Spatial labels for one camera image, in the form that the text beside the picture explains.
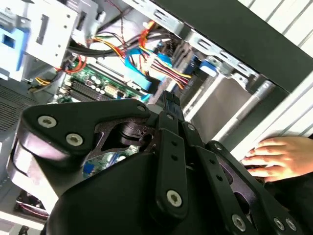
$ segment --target blue connector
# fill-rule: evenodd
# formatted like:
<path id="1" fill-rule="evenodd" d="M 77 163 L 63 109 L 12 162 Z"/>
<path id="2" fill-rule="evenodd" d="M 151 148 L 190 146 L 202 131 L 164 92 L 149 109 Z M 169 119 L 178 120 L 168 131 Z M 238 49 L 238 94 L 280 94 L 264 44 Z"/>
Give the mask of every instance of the blue connector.
<path id="1" fill-rule="evenodd" d="M 20 70 L 28 37 L 26 28 L 9 32 L 0 25 L 0 68 L 9 72 Z"/>

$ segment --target orange wire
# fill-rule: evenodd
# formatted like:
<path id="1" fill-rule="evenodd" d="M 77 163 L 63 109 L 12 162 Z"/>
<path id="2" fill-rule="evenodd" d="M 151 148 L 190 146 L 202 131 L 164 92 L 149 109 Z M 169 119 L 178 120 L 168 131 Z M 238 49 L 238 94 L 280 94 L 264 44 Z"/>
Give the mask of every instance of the orange wire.
<path id="1" fill-rule="evenodd" d="M 81 68 L 81 66 L 82 66 L 82 57 L 79 55 L 78 56 L 78 59 L 79 59 L 79 63 L 78 63 L 78 65 L 73 69 L 73 70 L 64 70 L 65 72 L 68 72 L 68 73 L 75 73 L 75 72 L 77 72 L 76 70 L 79 70 L 79 71 L 81 71 L 80 70 L 80 68 Z M 54 68 L 56 71 L 60 71 L 61 69 L 60 68 Z"/>

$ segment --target motherboard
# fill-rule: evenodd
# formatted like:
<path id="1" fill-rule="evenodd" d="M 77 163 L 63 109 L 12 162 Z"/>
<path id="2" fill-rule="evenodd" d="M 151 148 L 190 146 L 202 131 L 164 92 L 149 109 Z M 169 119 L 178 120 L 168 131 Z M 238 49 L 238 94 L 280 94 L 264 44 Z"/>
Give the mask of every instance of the motherboard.
<path id="1" fill-rule="evenodd" d="M 144 95 L 145 93 L 136 84 L 126 83 L 88 65 L 80 72 L 65 76 L 57 92 L 56 102 L 89 102 L 124 98 L 141 100 Z"/>

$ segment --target silver screw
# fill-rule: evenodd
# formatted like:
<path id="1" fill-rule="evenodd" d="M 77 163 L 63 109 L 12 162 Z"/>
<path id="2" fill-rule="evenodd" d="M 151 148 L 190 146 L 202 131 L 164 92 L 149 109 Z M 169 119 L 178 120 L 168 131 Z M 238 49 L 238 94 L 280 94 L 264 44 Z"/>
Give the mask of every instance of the silver screw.
<path id="1" fill-rule="evenodd" d="M 57 125 L 57 120 L 50 116 L 41 116 L 37 119 L 39 125 L 45 128 L 55 127 Z"/>
<path id="2" fill-rule="evenodd" d="M 188 126 L 188 128 L 189 128 L 190 130 L 192 130 L 192 131 L 195 130 L 195 127 L 194 127 L 193 125 L 191 125 L 191 124 L 188 124 L 187 126 Z"/>
<path id="3" fill-rule="evenodd" d="M 218 150 L 222 150 L 222 147 L 221 147 L 218 143 L 215 143 L 214 146 L 215 146 Z"/>
<path id="4" fill-rule="evenodd" d="M 174 190 L 168 190 L 166 197 L 173 207 L 180 207 L 182 205 L 182 200 L 178 192 Z"/>
<path id="5" fill-rule="evenodd" d="M 279 219 L 274 218 L 274 222 L 281 231 L 285 230 L 285 226 Z"/>
<path id="6" fill-rule="evenodd" d="M 244 232 L 246 230 L 246 224 L 239 215 L 233 214 L 231 219 L 234 225 L 237 227 L 237 229 L 239 229 L 241 232 Z"/>
<path id="7" fill-rule="evenodd" d="M 168 117 L 170 120 L 173 120 L 173 119 L 174 119 L 173 116 L 170 115 L 170 114 L 167 114 L 167 117 Z"/>
<path id="8" fill-rule="evenodd" d="M 66 137 L 67 142 L 73 146 L 80 146 L 83 144 L 83 138 L 75 133 L 68 134 Z"/>
<path id="9" fill-rule="evenodd" d="M 289 225 L 289 227 L 292 230 L 297 231 L 297 227 L 295 226 L 295 224 L 289 218 L 286 219 L 286 223 Z"/>
<path id="10" fill-rule="evenodd" d="M 137 109 L 139 109 L 140 111 L 143 111 L 143 112 L 146 111 L 146 109 L 145 109 L 144 107 L 142 107 L 141 105 L 138 105 L 138 106 L 137 106 Z"/>

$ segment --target green circuit board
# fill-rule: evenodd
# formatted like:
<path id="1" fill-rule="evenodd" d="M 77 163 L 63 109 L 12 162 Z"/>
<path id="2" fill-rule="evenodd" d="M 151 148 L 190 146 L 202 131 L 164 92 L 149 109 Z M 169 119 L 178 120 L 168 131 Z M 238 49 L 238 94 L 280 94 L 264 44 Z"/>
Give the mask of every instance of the green circuit board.
<path id="1" fill-rule="evenodd" d="M 81 83 L 85 83 L 88 79 L 90 79 L 92 76 L 95 76 L 97 79 L 101 81 L 100 86 L 110 86 L 115 87 L 119 91 L 123 92 L 125 94 L 125 97 L 131 97 L 131 98 L 138 98 L 140 95 L 136 92 L 133 92 L 130 88 L 127 87 L 127 84 L 120 85 L 119 83 L 113 81 L 108 76 L 104 76 L 100 73 L 97 73 L 95 70 L 89 68 L 86 66 L 82 71 L 74 73 L 72 75 L 72 78 L 80 81 Z"/>

